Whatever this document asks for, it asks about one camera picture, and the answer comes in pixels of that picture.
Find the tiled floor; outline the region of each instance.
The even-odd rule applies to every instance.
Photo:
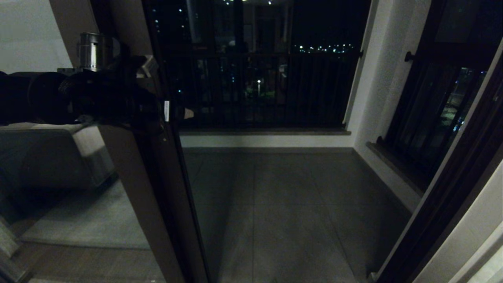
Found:
[[[185,153],[214,282],[363,282],[408,215],[355,153]]]

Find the balcony railing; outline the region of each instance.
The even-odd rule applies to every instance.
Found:
[[[195,111],[182,128],[343,127],[357,52],[174,55],[169,89]]]

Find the metal railing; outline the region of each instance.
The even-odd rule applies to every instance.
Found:
[[[343,127],[357,52],[181,55],[169,88],[195,117],[182,128]]]

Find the white label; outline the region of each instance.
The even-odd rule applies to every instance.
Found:
[[[170,101],[169,100],[164,101],[164,121],[166,121],[166,122],[170,121]]]

